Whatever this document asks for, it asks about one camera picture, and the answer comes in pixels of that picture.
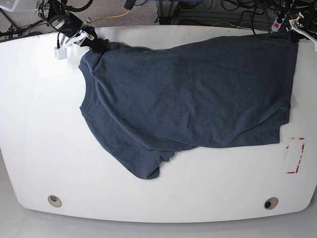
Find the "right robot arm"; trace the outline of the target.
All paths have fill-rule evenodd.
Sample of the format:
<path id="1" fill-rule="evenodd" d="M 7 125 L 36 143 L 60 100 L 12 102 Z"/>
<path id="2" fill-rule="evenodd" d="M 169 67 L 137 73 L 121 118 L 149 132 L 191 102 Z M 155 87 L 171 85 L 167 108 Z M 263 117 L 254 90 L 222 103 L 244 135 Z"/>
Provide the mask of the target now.
<path id="1" fill-rule="evenodd" d="M 75 8 L 67 5 L 66 0 L 39 0 L 36 6 L 37 15 L 57 33 L 64 38 L 66 43 L 57 43 L 58 50 L 64 50 L 72 44 L 80 47 L 88 47 L 95 53 L 104 53 L 107 49 L 108 40 L 99 38 L 94 27 L 90 24 L 92 20 L 80 20 L 75 12 L 85 11 L 93 2 L 88 1 L 83 7 Z"/>

